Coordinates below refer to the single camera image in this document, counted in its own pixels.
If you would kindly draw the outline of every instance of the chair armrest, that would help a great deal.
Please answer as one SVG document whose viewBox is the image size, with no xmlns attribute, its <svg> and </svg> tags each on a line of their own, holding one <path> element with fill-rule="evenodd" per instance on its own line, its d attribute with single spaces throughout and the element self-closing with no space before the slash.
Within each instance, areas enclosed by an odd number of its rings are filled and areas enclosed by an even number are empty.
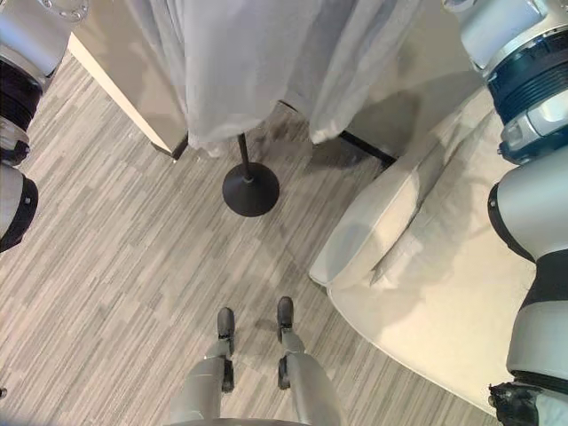
<svg viewBox="0 0 568 426">
<path fill-rule="evenodd" d="M 464 135 L 491 107 L 489 95 L 480 91 L 365 188 L 320 251 L 312 280 L 334 288 L 361 282 L 406 230 Z"/>
</svg>

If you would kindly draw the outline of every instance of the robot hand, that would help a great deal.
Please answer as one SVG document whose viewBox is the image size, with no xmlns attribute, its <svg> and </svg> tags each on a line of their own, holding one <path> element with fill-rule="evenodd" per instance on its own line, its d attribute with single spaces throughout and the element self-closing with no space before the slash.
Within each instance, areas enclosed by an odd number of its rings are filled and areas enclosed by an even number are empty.
<svg viewBox="0 0 568 426">
<path fill-rule="evenodd" d="M 506 426 L 568 424 L 568 1 L 445 0 L 485 78 L 504 130 L 499 153 L 519 165 L 489 195 L 491 223 L 536 263 L 507 369 L 490 387 Z"/>
<path fill-rule="evenodd" d="M 18 244 L 36 213 L 34 182 L 14 168 L 28 126 L 88 0 L 0 0 L 0 251 Z"/>
</svg>

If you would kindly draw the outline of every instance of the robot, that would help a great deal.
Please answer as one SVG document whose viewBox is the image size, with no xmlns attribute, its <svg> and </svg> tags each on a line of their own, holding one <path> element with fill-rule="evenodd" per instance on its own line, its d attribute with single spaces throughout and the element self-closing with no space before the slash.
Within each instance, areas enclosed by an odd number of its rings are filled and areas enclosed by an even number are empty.
<svg viewBox="0 0 568 426">
<path fill-rule="evenodd" d="M 514 381 L 490 386 L 489 401 L 505 426 L 568 424 L 568 0 L 443 0 L 442 5 L 459 21 L 461 42 L 503 121 L 498 154 L 518 166 L 489 194 L 489 218 L 509 248 L 537 266 L 512 330 L 507 369 Z M 0 0 L 0 251 L 21 241 L 36 213 L 36 185 L 15 167 L 29 153 L 26 132 L 37 103 L 88 10 L 89 0 Z M 232 314 L 222 312 L 219 324 L 230 324 Z M 303 404 L 336 402 L 301 341 L 287 327 L 280 332 L 288 351 L 280 362 L 280 385 L 295 393 L 298 413 L 309 409 Z M 209 420 L 181 414 L 175 423 L 291 424 L 212 420 L 220 391 L 231 388 L 232 351 L 231 338 L 220 338 L 193 370 L 214 372 L 215 380 L 198 392 L 207 395 L 202 401 L 207 407 L 177 406 L 180 413 L 212 413 Z M 318 372 L 313 380 L 321 386 L 301 384 L 310 369 Z M 297 371 L 303 374 L 298 377 Z M 199 383 L 198 377 L 204 376 L 190 374 L 188 382 Z M 189 392 L 184 401 L 199 398 L 194 389 L 193 384 L 184 388 Z M 311 397 L 318 392 L 322 399 Z M 343 424 L 334 403 L 330 418 L 302 414 L 300 421 Z"/>
</svg>

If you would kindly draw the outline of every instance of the black metal leg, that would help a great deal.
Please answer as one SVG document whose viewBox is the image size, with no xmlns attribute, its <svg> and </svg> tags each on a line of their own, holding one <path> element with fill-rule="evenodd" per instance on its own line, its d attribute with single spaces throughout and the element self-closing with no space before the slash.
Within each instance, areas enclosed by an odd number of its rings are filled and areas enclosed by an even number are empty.
<svg viewBox="0 0 568 426">
<path fill-rule="evenodd" d="M 247 149 L 247 138 L 244 133 L 239 135 L 239 149 L 241 150 L 241 160 L 242 160 L 242 176 L 247 182 L 252 181 L 252 175 L 250 174 L 250 162 L 249 162 L 249 150 Z"/>
<path fill-rule="evenodd" d="M 239 135 L 242 163 L 233 167 L 223 182 L 223 199 L 229 208 L 244 217 L 268 213 L 278 201 L 280 184 L 276 175 L 258 162 L 249 162 L 247 139 Z"/>
<path fill-rule="evenodd" d="M 373 155 L 374 157 L 378 158 L 387 167 L 391 166 L 397 160 L 396 158 L 384 153 L 376 146 L 372 146 L 365 142 L 363 139 L 356 137 L 347 130 L 342 131 L 339 137 L 345 142 L 349 142 L 360 150 L 365 151 L 367 154 Z"/>
</svg>

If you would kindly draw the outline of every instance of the white curtain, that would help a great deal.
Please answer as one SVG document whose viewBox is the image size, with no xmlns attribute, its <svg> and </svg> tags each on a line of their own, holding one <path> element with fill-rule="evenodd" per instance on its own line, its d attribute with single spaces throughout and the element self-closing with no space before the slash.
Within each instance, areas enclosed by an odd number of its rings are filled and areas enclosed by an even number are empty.
<svg viewBox="0 0 568 426">
<path fill-rule="evenodd" d="M 279 100 L 336 137 L 422 0 L 127 0 L 177 88 L 189 144 L 217 154 Z"/>
</svg>

